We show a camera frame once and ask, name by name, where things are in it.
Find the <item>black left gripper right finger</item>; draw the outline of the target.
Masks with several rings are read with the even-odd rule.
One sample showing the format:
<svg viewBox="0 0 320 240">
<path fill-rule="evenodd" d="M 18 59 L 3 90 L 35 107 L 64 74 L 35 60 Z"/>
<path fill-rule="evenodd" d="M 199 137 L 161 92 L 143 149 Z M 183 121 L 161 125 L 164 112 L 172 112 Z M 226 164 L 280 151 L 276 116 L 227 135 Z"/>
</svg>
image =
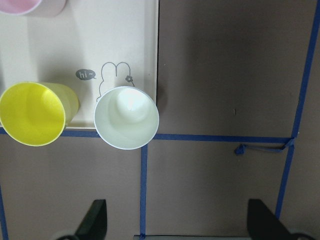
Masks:
<svg viewBox="0 0 320 240">
<path fill-rule="evenodd" d="M 248 201 L 247 231 L 252 240 L 295 239 L 260 199 Z"/>
</svg>

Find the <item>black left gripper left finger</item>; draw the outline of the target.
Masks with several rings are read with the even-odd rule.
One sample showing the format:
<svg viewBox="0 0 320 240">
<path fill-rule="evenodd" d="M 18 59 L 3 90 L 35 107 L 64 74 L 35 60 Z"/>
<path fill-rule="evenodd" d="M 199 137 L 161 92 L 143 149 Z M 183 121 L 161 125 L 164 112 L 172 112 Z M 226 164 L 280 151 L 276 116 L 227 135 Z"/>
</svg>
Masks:
<svg viewBox="0 0 320 240">
<path fill-rule="evenodd" d="M 107 235 L 107 203 L 96 199 L 75 231 L 78 240 L 104 240 Z"/>
</svg>

